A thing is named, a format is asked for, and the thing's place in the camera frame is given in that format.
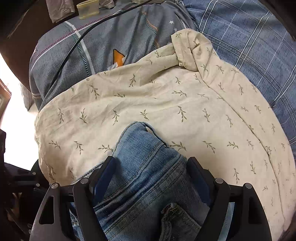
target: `black cable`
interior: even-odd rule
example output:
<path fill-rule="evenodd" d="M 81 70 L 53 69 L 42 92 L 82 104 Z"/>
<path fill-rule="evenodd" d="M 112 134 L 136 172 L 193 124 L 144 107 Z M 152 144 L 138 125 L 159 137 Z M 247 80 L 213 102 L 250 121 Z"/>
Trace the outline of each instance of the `black cable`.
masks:
<path fill-rule="evenodd" d="M 64 65 L 65 65 L 66 62 L 68 61 L 70 55 L 72 54 L 72 52 L 74 51 L 74 49 L 76 48 L 76 46 L 80 43 L 80 41 L 84 38 L 84 36 L 87 35 L 88 32 L 90 32 L 90 30 L 92 30 L 93 28 L 97 27 L 99 24 L 101 24 L 101 23 L 103 23 L 103 22 L 105 22 L 105 21 L 107 21 L 107 20 L 109 20 L 109 19 L 111 19 L 111 18 L 115 18 L 115 17 L 117 17 L 117 16 L 119 16 L 119 15 L 122 15 L 122 14 L 124 14 L 124 13 L 126 13 L 126 12 L 129 12 L 129 11 L 135 9 L 135 8 L 138 8 L 138 7 L 140 7 L 140 6 L 143 6 L 144 4 L 149 3 L 150 1 L 152 1 L 152 0 L 148 0 L 148 1 L 146 1 L 146 2 L 143 2 L 143 3 L 139 4 L 139 5 L 136 5 L 136 6 L 133 6 L 133 7 L 131 7 L 131 8 L 128 8 L 127 10 L 124 10 L 124 11 L 122 11 L 122 12 L 119 12 L 119 13 L 113 14 L 113 15 L 107 17 L 107 18 L 102 19 L 101 21 L 96 22 L 94 25 L 90 26 L 90 27 L 89 27 L 89 28 L 88 28 L 88 29 L 87 29 L 87 30 L 86 30 L 86 31 L 85 31 L 85 32 L 79 37 L 79 39 L 76 41 L 76 43 L 75 43 L 75 44 L 73 45 L 73 47 L 70 49 L 69 53 L 68 53 L 68 54 L 66 55 L 66 57 L 64 58 L 63 62 L 62 62 L 61 65 L 59 66 L 58 71 L 56 72 L 54 78 L 52 79 L 52 82 L 51 82 L 50 87 L 52 87 L 53 84 L 55 83 L 55 81 L 57 80 L 57 78 L 58 78 L 60 72 L 62 71 Z"/>

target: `orange triangle print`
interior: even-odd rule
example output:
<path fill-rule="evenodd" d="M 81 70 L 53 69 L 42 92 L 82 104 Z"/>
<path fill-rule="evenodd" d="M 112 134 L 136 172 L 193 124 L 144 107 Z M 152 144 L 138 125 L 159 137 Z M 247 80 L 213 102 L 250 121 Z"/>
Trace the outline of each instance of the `orange triangle print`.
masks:
<path fill-rule="evenodd" d="M 123 66 L 122 59 L 124 57 L 125 56 L 122 53 L 118 52 L 116 49 L 113 49 L 113 64 L 117 63 L 118 67 Z"/>

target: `red dashed line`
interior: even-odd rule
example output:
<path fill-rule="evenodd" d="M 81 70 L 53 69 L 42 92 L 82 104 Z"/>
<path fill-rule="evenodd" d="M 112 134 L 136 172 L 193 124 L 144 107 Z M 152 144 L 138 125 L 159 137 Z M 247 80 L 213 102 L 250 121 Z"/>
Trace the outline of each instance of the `red dashed line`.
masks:
<path fill-rule="evenodd" d="M 92 21 L 92 22 L 89 22 L 88 24 L 82 25 L 82 26 L 80 26 L 79 28 L 77 28 L 77 30 L 80 30 L 80 29 L 82 29 L 82 28 L 84 28 L 84 27 L 86 27 L 86 26 L 88 26 L 88 25 L 90 25 L 90 24 L 92 24 L 92 23 L 94 23 L 94 22 L 96 22 L 96 21 L 98 21 L 98 20 L 101 20 L 101 19 L 106 18 L 106 17 L 111 16 L 111 15 L 113 15 L 113 14 L 109 14 L 109 15 L 107 15 L 107 16 L 105 16 L 105 17 L 98 18 L 98 19 L 96 19 L 96 20 L 94 20 L 94 21 Z M 56 40 L 55 42 L 53 42 L 51 45 L 47 46 L 43 51 L 41 51 L 41 52 L 36 56 L 36 58 L 34 59 L 34 63 L 35 63 L 36 60 L 40 57 L 40 55 L 42 55 L 46 50 L 48 50 L 50 47 L 52 47 L 52 46 L 55 45 L 57 42 L 61 41 L 62 39 L 64 39 L 65 37 L 67 37 L 67 36 L 69 36 L 69 35 L 71 35 L 71 33 L 69 33 L 69 34 L 67 34 L 67 35 L 64 35 L 63 37 L 61 37 L 61 38 L 59 38 L 58 40 Z"/>

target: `white floor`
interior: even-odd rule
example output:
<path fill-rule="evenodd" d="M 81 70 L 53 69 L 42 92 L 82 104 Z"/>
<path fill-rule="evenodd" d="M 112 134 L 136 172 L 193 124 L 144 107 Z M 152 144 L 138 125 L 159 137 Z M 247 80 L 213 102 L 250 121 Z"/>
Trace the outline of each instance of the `white floor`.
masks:
<path fill-rule="evenodd" d="M 4 161 L 31 170 L 38 159 L 38 146 L 34 140 L 34 120 L 38 114 L 34 104 L 25 108 L 20 82 L 0 55 L 0 79 L 12 96 L 0 121 L 0 129 L 6 132 Z"/>

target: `brown wooden headboard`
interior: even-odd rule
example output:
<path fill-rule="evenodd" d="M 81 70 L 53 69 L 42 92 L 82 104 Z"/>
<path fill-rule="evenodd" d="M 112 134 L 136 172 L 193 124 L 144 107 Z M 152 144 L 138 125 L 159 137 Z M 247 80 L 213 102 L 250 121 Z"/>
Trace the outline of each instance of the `brown wooden headboard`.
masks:
<path fill-rule="evenodd" d="M 59 23 L 53 24 L 49 18 L 46 1 L 36 1 L 10 38 L 1 42 L 1 55 L 11 71 L 28 90 L 30 90 L 29 62 L 38 40 L 56 25 L 77 16 L 76 5 L 80 2 L 83 0 L 73 0 L 76 12 Z"/>

